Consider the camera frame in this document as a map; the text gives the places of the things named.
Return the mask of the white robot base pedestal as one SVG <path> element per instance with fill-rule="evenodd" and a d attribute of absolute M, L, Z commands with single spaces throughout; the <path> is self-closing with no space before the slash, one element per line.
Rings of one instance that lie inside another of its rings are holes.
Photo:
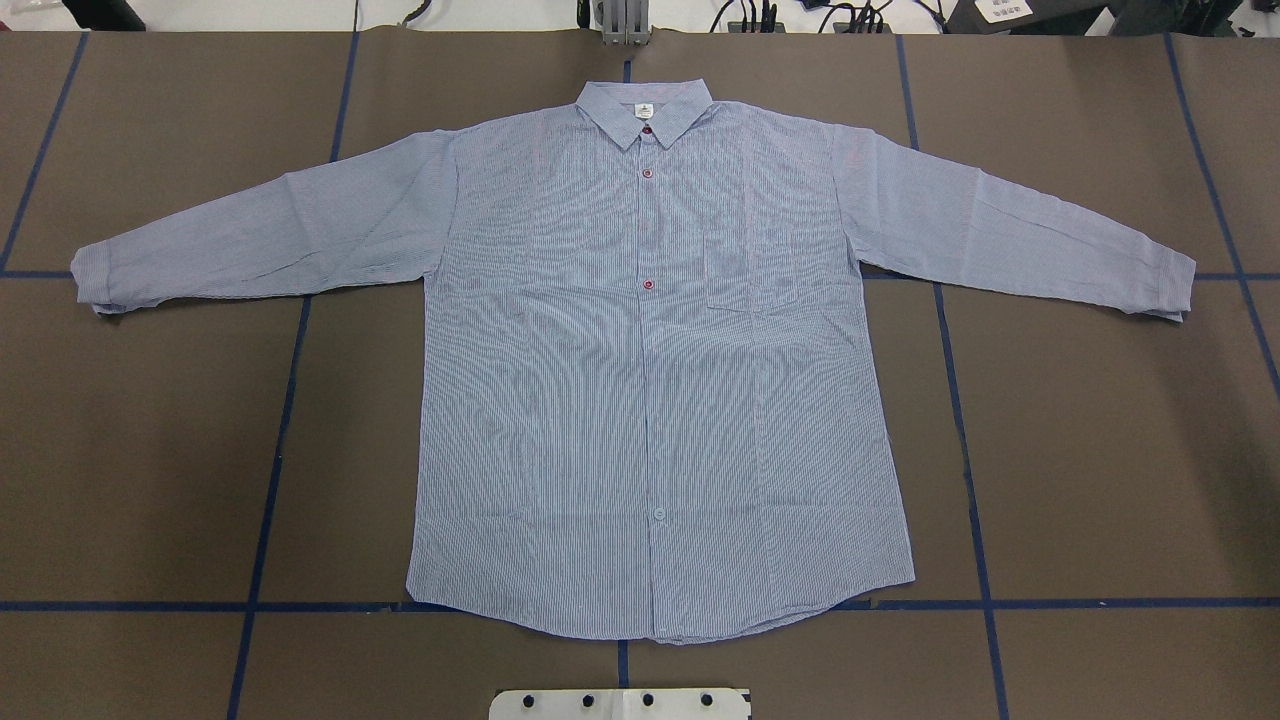
<path fill-rule="evenodd" d="M 489 719 L 753 719 L 750 692 L 735 688 L 503 691 Z"/>

